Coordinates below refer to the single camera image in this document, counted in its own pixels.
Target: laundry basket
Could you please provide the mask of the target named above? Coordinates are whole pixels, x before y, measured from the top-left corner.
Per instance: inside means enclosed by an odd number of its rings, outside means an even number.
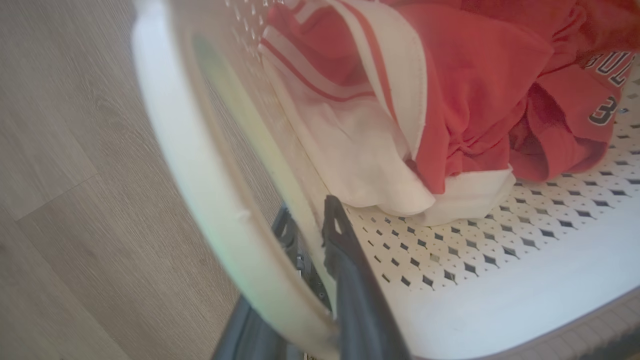
[[[280,249],[263,216],[269,199],[243,175],[243,156],[234,156],[234,142],[251,145],[335,303],[319,231],[328,191],[257,52],[272,4],[139,0],[136,68],[167,163],[228,274],[282,336],[337,359],[331,313]],[[640,326],[636,65],[610,149],[592,171],[517,183],[486,218],[437,227],[346,207],[416,357],[575,359]],[[224,129],[229,119],[241,134]]]

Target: perforated basket surface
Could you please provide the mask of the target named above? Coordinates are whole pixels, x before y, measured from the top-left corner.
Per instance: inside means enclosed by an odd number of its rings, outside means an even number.
[[[212,19],[216,36],[223,38],[218,45],[319,222],[326,187],[284,117],[257,52],[274,0],[212,1],[221,2]],[[543,184],[517,183],[486,218],[437,227],[376,208],[347,207],[417,355],[573,359],[640,326],[638,65],[618,108],[611,147],[589,172]],[[263,213],[272,213],[269,207],[278,201],[263,198],[256,197]],[[321,266],[320,244],[307,241]]]

